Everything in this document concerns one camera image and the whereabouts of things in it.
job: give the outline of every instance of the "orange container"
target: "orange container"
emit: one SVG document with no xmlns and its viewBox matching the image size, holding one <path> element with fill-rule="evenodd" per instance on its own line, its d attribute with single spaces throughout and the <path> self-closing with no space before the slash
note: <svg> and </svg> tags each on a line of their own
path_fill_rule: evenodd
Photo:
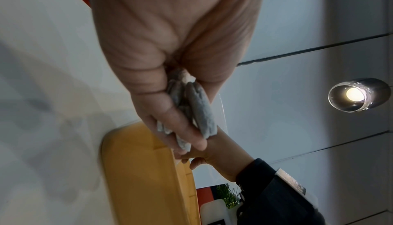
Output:
<svg viewBox="0 0 393 225">
<path fill-rule="evenodd" d="M 109 132 L 101 157 L 120 225 L 200 225 L 190 164 L 176 164 L 142 122 Z"/>
</svg>

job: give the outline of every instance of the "human hand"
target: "human hand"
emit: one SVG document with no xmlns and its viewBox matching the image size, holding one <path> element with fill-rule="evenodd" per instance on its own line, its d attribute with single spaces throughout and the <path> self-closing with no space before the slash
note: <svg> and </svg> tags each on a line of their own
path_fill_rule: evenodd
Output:
<svg viewBox="0 0 393 225">
<path fill-rule="evenodd" d="M 165 144 L 185 153 L 174 134 L 196 149 L 206 140 L 166 94 L 167 73 L 186 69 L 210 102 L 251 39 L 262 0 L 90 0 L 101 48 L 130 91 L 135 109 Z"/>
<path fill-rule="evenodd" d="M 181 159 L 183 163 L 194 158 L 190 163 L 190 169 L 194 170 L 202 164 L 213 166 L 224 178 L 231 182 L 236 181 L 236 176 L 254 159 L 234 142 L 221 128 L 218 128 L 216 136 L 208 139 L 208 146 L 204 151 L 192 148 L 185 155 L 175 153 L 175 159 Z"/>
</svg>

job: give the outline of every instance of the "light bulb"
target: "light bulb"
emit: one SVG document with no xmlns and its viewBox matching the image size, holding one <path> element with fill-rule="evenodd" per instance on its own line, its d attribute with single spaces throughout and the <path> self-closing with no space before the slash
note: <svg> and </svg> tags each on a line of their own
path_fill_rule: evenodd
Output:
<svg viewBox="0 0 393 225">
<path fill-rule="evenodd" d="M 358 88 L 350 88 L 346 92 L 346 96 L 349 100 L 353 102 L 361 102 L 363 101 L 364 94 Z"/>
</svg>

